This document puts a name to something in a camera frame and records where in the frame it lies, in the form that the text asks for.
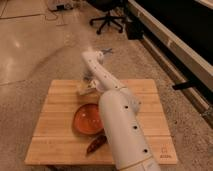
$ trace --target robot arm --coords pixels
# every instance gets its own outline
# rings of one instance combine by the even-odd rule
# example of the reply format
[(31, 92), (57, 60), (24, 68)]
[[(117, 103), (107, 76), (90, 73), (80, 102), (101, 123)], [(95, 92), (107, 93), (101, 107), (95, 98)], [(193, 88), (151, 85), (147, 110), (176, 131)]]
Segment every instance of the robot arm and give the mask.
[(116, 168), (123, 171), (160, 171), (136, 120), (140, 102), (101, 66), (103, 59), (101, 51), (83, 53), (86, 77), (95, 77), (105, 89), (99, 110)]

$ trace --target tile floor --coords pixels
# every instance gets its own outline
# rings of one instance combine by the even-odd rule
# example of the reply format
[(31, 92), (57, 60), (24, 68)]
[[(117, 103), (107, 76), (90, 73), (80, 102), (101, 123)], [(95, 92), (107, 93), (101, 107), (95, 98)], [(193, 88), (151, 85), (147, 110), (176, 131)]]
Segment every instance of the tile floor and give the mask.
[[(0, 1), (0, 14), (5, 2)], [(9, 0), (1, 16), (0, 171), (48, 170), (24, 165), (27, 148), (51, 80), (81, 79), (81, 53), (88, 48), (113, 48), (105, 66), (118, 78), (156, 81), (179, 157), (176, 166), (162, 166), (162, 170), (213, 170), (213, 131), (183, 94), (172, 90), (172, 81), (140, 42), (127, 40), (114, 28), (105, 28), (97, 36), (98, 24), (93, 28), (88, 21), (102, 14), (86, 2), (81, 9), (76, 6), (56, 14), (57, 20), (45, 20), (55, 16), (42, 0)]]

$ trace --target wooden board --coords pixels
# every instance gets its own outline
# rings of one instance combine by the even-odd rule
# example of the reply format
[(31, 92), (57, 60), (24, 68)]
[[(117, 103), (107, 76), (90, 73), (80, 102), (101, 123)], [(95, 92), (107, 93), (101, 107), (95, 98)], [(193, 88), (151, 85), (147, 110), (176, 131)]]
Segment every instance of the wooden board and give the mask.
[[(137, 119), (150, 148), (160, 164), (176, 164), (177, 156), (167, 121), (151, 79), (122, 80), (141, 100)], [(75, 133), (72, 120), (83, 104), (97, 103), (99, 93), (78, 96), (77, 80), (54, 80), (38, 120), (25, 163), (28, 165), (114, 164), (108, 144), (86, 156), (94, 137)]]

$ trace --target chili pepper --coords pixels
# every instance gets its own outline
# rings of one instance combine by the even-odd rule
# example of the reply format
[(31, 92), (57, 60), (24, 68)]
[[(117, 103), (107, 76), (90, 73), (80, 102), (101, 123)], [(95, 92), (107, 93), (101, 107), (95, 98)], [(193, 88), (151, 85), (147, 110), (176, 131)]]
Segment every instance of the chili pepper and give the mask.
[(94, 141), (91, 142), (91, 144), (87, 148), (87, 154), (90, 154), (94, 151), (96, 151), (99, 147), (101, 147), (105, 142), (107, 141), (107, 138), (105, 135), (98, 136)]

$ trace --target bowl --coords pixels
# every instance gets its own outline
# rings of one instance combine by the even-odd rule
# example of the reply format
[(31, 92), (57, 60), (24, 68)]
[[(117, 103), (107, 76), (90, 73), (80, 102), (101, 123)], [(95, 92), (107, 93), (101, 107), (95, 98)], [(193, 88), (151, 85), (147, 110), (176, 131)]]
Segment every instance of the bowl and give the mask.
[(73, 127), (82, 134), (94, 135), (103, 131), (97, 104), (85, 104), (75, 113)]

